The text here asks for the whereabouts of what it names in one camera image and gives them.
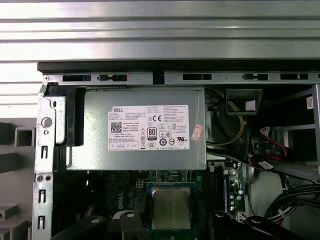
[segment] motherboard chip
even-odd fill
[[[190,229],[190,187],[153,187],[153,230]]]

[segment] barcode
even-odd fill
[[[122,133],[122,122],[111,122],[112,133]]]
[[[306,98],[306,109],[313,109],[314,108],[314,101],[312,96]]]
[[[274,166],[272,166],[270,163],[268,163],[266,161],[261,161],[261,162],[259,162],[259,164],[264,169],[273,169],[274,168]]]

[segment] green circuit board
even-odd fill
[[[229,162],[223,166],[221,179],[224,179],[224,182],[219,184],[227,185],[227,198],[223,199],[224,196],[221,195],[218,198],[222,198],[223,203],[225,200],[228,201],[226,209],[237,218],[239,213],[243,214],[245,204],[243,195],[239,194],[239,190],[243,188],[242,170],[235,164]],[[195,194],[205,195],[205,192],[208,191],[205,180],[210,174],[212,173],[208,170],[107,171],[105,172],[107,220],[110,221],[119,211],[133,210],[136,198],[146,193],[148,184],[151,183],[192,183],[195,186],[193,189]],[[199,231],[194,223],[191,223],[191,226],[189,230],[151,230],[148,228],[148,231],[152,240],[194,240],[199,235]]]

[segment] cable bundle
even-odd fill
[[[277,161],[280,161],[280,160],[283,160],[284,158],[286,158],[288,156],[288,148],[285,147],[284,145],[276,142],[276,141],[273,141],[269,138],[269,130],[270,130],[270,127],[263,127],[260,129],[260,137],[267,141],[268,143],[271,143],[271,144],[274,144],[276,145],[277,147],[279,147],[281,149],[281,155],[272,155],[272,154],[268,154],[268,153],[254,153],[254,150],[253,150],[253,146],[252,146],[252,134],[250,133],[250,136],[249,136],[249,145],[250,145],[250,150],[251,150],[251,153],[253,154],[251,160],[250,160],[250,164],[256,168],[259,168],[259,169],[264,169],[263,167],[260,167],[258,164],[257,164],[257,160],[261,159],[261,158],[269,158],[269,159],[273,159],[273,160],[277,160]]]
[[[320,184],[303,185],[291,188],[280,194],[268,207],[265,218],[278,223],[293,213],[297,207],[309,205],[320,209]]]

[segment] ce mark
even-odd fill
[[[161,119],[161,115],[157,116],[157,115],[154,115],[153,117],[148,117],[148,121],[154,121],[156,122],[158,120],[158,122],[162,122],[162,119]]]

